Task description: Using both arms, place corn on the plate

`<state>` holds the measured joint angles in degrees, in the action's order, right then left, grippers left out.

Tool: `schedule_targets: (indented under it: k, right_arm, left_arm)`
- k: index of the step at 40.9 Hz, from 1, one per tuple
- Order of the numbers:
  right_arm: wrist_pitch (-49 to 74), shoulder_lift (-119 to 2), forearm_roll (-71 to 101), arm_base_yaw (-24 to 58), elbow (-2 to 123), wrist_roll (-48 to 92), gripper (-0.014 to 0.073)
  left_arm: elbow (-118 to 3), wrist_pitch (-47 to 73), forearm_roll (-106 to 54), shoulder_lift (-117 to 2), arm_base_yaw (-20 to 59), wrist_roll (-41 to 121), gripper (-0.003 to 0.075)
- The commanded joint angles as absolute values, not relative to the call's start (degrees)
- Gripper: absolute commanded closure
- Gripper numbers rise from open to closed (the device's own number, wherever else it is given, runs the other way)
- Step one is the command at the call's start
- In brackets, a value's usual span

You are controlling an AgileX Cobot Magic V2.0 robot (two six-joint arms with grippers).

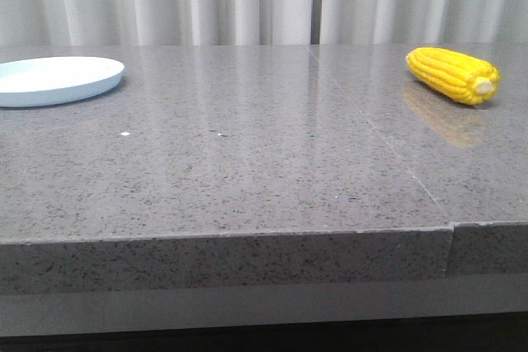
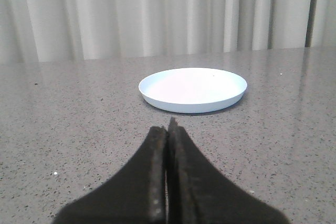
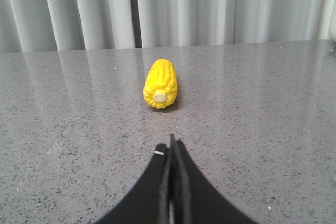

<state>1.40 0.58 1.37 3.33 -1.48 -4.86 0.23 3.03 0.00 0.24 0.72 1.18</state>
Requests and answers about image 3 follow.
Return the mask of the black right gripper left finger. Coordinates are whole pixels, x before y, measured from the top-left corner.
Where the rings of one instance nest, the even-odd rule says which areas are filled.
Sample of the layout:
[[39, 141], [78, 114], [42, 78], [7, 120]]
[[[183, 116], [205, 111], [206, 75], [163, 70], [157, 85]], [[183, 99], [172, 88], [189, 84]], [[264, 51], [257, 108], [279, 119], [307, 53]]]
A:
[[169, 223], [170, 166], [169, 148], [158, 144], [137, 183], [97, 223]]

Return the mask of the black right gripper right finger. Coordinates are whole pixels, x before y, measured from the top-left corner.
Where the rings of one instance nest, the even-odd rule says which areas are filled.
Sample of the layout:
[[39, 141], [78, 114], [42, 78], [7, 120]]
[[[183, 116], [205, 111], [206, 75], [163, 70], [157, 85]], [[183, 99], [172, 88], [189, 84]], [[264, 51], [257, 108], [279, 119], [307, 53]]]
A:
[[211, 185], [173, 134], [170, 156], [175, 223], [255, 223]]

